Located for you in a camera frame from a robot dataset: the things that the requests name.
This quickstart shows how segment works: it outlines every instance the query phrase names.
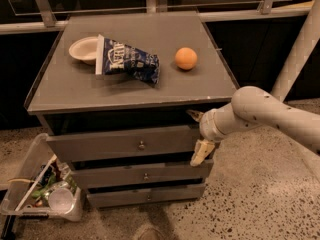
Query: trash bin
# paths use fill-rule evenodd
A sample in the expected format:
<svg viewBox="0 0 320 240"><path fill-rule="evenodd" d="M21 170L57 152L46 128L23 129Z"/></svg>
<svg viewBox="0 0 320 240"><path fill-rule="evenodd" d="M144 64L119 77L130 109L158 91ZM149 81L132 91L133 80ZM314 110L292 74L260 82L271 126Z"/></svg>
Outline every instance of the trash bin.
<svg viewBox="0 0 320 240"><path fill-rule="evenodd" d="M41 166L46 165L48 161L54 158L55 155L46 142L47 137L48 134L42 133L34 139L15 179L36 179L40 173L39 170ZM34 200L32 197L26 195L30 191L30 186L32 185L33 183L20 180L11 182L1 203L0 213L3 215L24 217L43 216L48 218L65 218L69 221L79 221L81 219L84 195L80 188L76 187L71 199L69 197L68 205L70 205L70 209L53 210L49 205L36 207L33 204ZM55 204L64 204L64 200L61 199L63 196L64 195L60 195L60 199L58 199Z"/></svg>

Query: gray cabinet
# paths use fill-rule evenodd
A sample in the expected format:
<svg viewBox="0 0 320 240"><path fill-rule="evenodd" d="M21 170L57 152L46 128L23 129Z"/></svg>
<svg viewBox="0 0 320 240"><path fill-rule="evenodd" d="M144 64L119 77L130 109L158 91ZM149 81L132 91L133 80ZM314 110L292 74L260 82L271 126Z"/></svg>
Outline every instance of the gray cabinet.
<svg viewBox="0 0 320 240"><path fill-rule="evenodd" d="M74 41L97 34L157 54L159 83L97 78L93 66L68 55ZM198 53L189 72L173 63L184 46ZM222 106L236 83L195 12L71 17L50 58L26 107L48 127L48 144L92 206L201 197L213 159L190 166L200 133L186 111Z"/></svg>

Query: black wall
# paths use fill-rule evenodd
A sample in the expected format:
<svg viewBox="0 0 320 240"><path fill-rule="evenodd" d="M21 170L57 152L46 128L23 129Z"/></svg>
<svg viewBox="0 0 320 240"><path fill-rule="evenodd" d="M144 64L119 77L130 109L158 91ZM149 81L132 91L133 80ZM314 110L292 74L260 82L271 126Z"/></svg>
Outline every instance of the black wall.
<svg viewBox="0 0 320 240"><path fill-rule="evenodd" d="M305 17L207 23L240 86L266 91L282 69Z"/></svg>
<svg viewBox="0 0 320 240"><path fill-rule="evenodd" d="M320 98L320 42L318 41L287 99Z"/></svg>
<svg viewBox="0 0 320 240"><path fill-rule="evenodd" d="M0 129L39 125L24 100L57 32L0 35Z"/></svg>

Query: orange ball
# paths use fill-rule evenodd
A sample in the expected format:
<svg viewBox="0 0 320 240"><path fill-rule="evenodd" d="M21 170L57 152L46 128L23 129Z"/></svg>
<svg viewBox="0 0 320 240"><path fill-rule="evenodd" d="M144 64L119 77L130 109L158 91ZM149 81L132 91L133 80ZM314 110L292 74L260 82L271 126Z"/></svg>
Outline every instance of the orange ball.
<svg viewBox="0 0 320 240"><path fill-rule="evenodd" d="M184 47L177 51L175 56L176 65L183 70L194 68L198 60L196 52L190 48Z"/></svg>

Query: drawer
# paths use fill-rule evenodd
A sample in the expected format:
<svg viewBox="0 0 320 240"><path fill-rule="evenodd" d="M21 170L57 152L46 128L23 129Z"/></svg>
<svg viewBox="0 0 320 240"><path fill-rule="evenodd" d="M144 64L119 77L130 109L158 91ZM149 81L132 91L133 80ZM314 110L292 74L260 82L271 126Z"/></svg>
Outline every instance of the drawer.
<svg viewBox="0 0 320 240"><path fill-rule="evenodd" d="M188 125L49 136L61 161L86 161L193 151L199 129Z"/></svg>
<svg viewBox="0 0 320 240"><path fill-rule="evenodd" d="M211 172L212 166L213 160L208 159L197 167L190 166L189 162L158 163L79 170L73 171L72 177L81 189L89 189L104 186L207 178Z"/></svg>
<svg viewBox="0 0 320 240"><path fill-rule="evenodd" d="M89 203L96 208L122 205L147 204L163 201L196 199L203 195L205 184L149 188L87 195Z"/></svg>

